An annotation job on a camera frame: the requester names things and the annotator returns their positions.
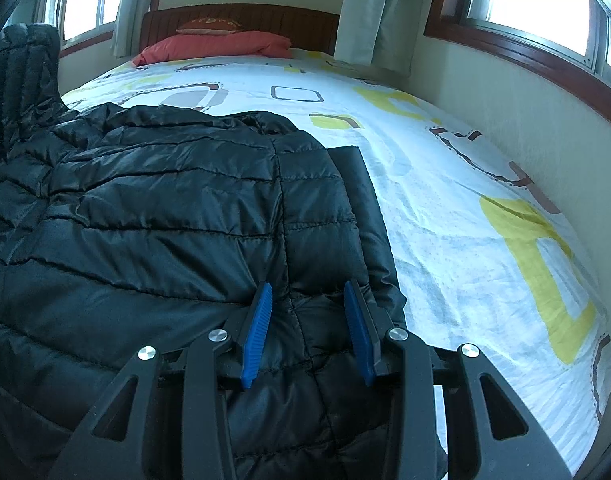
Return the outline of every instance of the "bed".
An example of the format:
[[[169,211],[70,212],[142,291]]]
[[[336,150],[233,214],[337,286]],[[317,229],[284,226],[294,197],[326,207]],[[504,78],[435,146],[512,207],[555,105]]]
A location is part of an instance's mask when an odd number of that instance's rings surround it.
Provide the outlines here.
[[[333,14],[250,4],[155,11],[144,18],[141,47],[201,16],[290,37],[294,59],[126,63],[64,102],[215,116],[269,110],[327,148],[358,146],[408,299],[409,330],[442,348],[480,346],[576,472],[610,393],[611,341],[589,256],[556,205],[480,132],[333,59]],[[436,404],[445,447],[438,388]]]

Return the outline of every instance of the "black puffer jacket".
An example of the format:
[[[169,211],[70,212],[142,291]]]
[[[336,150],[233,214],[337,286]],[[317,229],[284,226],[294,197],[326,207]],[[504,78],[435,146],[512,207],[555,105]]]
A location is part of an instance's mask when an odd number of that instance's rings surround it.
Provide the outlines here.
[[[0,477],[44,478],[138,348],[274,311],[252,389],[228,398],[240,479],[380,477],[391,392],[359,376],[342,289],[405,323],[356,148],[269,112],[68,110],[58,37],[0,39]]]

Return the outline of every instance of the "wooden headboard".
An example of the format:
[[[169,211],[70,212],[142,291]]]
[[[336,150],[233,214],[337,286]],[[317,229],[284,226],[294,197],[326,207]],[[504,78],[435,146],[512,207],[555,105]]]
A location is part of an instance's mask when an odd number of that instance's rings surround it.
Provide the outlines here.
[[[176,34],[196,18],[230,18],[245,30],[262,30],[292,40],[292,47],[334,53],[338,14],[266,4],[210,4],[153,10],[143,17],[140,50]]]

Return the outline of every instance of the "metal screw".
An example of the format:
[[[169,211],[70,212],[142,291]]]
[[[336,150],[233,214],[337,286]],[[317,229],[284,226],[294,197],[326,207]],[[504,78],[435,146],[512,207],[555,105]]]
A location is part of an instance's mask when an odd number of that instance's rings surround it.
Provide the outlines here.
[[[404,328],[391,328],[388,335],[395,341],[405,341],[408,338],[408,331]]]
[[[156,348],[153,346],[144,346],[139,350],[139,359],[149,361],[156,355]]]
[[[222,328],[216,328],[208,334],[208,338],[210,338],[210,341],[214,341],[215,343],[225,341],[227,339],[227,332]]]
[[[479,348],[471,343],[466,343],[461,346],[461,352],[466,357],[477,357],[479,355]]]

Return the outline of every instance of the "curtain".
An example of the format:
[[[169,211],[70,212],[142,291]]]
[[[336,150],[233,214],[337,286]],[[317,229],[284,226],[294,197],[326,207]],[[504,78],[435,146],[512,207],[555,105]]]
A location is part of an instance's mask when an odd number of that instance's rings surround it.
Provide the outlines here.
[[[150,10],[150,0],[121,0],[114,24],[115,57],[138,54],[141,23],[148,10]]]
[[[410,71],[410,0],[343,0],[335,58],[397,73]]]

